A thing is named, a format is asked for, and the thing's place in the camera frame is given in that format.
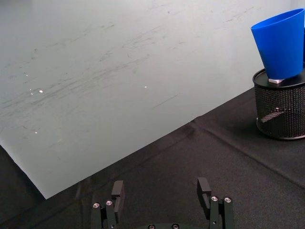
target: black fabric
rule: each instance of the black fabric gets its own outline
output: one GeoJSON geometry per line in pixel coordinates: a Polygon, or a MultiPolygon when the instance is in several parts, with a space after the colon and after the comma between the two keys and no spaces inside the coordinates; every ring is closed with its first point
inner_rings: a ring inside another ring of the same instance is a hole
{"type": "Polygon", "coordinates": [[[43,200],[42,194],[0,146],[0,224],[43,200]]]}
{"type": "Polygon", "coordinates": [[[305,228],[305,140],[270,139],[255,127],[249,90],[169,135],[62,191],[3,228],[91,226],[91,205],[124,180],[121,229],[151,222],[208,227],[196,194],[206,177],[214,195],[234,201],[237,229],[305,228]]]}

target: metal mesh cylinder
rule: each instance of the metal mesh cylinder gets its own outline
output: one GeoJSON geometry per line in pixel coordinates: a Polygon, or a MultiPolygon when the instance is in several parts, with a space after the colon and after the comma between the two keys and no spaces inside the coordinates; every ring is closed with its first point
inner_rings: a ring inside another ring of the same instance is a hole
{"type": "Polygon", "coordinates": [[[305,80],[269,83],[265,72],[254,75],[257,127],[264,134],[279,139],[305,137],[305,80]]]}

